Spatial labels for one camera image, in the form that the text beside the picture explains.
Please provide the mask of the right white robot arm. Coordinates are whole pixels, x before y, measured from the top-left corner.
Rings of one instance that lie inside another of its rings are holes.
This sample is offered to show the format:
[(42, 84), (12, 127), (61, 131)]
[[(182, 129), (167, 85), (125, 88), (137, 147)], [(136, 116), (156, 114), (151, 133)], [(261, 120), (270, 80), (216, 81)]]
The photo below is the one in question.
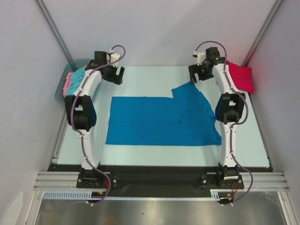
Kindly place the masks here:
[(215, 117), (221, 128), (221, 159), (216, 175), (205, 175), (203, 185), (212, 183), (213, 187), (229, 189), (241, 182), (236, 159), (236, 131), (242, 118), (246, 96), (236, 90), (230, 75), (226, 57), (221, 57), (217, 47), (210, 47), (205, 52), (193, 52), (197, 62), (188, 67), (190, 82), (197, 83), (211, 78), (216, 79), (220, 90)]

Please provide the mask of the dark blue t shirt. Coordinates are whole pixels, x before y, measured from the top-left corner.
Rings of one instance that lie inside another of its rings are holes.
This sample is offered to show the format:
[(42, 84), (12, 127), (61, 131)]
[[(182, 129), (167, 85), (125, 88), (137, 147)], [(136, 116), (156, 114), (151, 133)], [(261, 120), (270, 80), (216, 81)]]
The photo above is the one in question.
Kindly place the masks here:
[(209, 101), (190, 83), (172, 89), (172, 97), (113, 97), (106, 144), (220, 145), (215, 122)]

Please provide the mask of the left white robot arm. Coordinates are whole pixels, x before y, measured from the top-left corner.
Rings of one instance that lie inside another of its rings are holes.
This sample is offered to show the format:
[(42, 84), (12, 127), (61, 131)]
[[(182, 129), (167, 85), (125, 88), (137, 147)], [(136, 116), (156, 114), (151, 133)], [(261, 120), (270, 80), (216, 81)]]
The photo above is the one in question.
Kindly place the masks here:
[(103, 184), (104, 174), (99, 169), (100, 160), (94, 141), (97, 113), (93, 97), (102, 81), (122, 84), (125, 69), (119, 67), (119, 62), (124, 56), (113, 49), (109, 52), (96, 51), (87, 65), (72, 73), (70, 88), (64, 97), (67, 121), (77, 133), (82, 151), (79, 178), (87, 180), (95, 188)]

